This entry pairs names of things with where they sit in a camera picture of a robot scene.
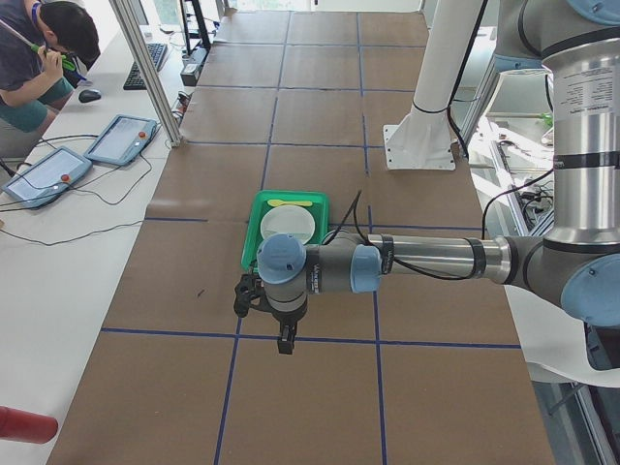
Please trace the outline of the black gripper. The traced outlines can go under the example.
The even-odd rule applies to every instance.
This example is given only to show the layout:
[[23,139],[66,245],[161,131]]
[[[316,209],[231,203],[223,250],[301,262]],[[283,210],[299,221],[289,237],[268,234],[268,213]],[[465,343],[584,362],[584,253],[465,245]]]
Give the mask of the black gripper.
[[295,325],[304,317],[304,310],[296,309],[291,312],[274,310],[272,315],[280,323],[277,340],[278,353],[291,355],[295,348]]

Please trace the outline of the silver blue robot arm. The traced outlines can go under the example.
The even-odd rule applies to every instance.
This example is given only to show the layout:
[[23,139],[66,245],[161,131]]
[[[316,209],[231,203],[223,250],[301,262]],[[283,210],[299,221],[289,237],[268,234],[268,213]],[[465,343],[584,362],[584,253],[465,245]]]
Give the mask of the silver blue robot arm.
[[366,293],[414,272],[486,278],[529,291],[591,326],[619,323],[619,5],[505,1],[497,59],[553,77],[554,223],[541,237],[441,238],[336,231],[319,245],[266,239],[235,289],[234,311],[271,314],[290,354],[307,298]]

